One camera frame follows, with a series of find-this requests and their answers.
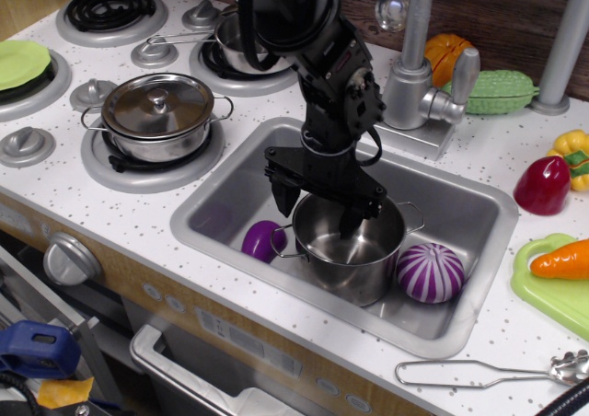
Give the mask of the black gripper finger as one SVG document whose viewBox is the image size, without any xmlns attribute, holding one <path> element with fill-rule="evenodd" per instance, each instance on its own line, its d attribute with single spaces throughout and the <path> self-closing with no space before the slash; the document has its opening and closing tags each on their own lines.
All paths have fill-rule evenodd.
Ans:
<svg viewBox="0 0 589 416">
<path fill-rule="evenodd" d="M 271 191 L 281 214 L 288 217 L 293 211 L 302 187 L 301 179 L 272 179 Z"/>
<path fill-rule="evenodd" d="M 352 238 L 364 220 L 364 211 L 365 208 L 360 203 L 344 208 L 339 225 L 341 239 Z"/>
</svg>

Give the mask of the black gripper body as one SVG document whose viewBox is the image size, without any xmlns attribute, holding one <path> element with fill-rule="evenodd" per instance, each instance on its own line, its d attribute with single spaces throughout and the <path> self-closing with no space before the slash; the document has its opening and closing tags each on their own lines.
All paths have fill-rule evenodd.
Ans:
<svg viewBox="0 0 589 416">
<path fill-rule="evenodd" d="M 377 150 L 374 156 L 364 160 L 356 157 L 357 143 L 338 154 L 319 152 L 307 144 L 269 146 L 264 151 L 265 175 L 270 183 L 272 179 L 301 179 L 301 191 L 337 202 L 344 208 L 360 203 L 365 208 L 364 218 L 376 218 L 387 190 L 364 171 L 376 164 L 383 153 L 379 135 L 371 136 Z"/>
</svg>

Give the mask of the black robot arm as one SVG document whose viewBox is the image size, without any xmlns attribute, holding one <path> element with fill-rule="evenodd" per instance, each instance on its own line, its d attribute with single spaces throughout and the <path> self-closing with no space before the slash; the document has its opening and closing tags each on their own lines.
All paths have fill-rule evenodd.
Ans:
<svg viewBox="0 0 589 416">
<path fill-rule="evenodd" d="M 279 211 L 289 215 L 301 191 L 342 206 L 339 231 L 351 237 L 379 216 L 386 189 L 366 172 L 380 156 L 358 160 L 364 134 L 380 144 L 375 125 L 385 103 L 372 56 L 341 0 L 237 0 L 247 62 L 265 72 L 280 59 L 292 64 L 306 102 L 298 147 L 266 149 L 266 176 Z"/>
</svg>

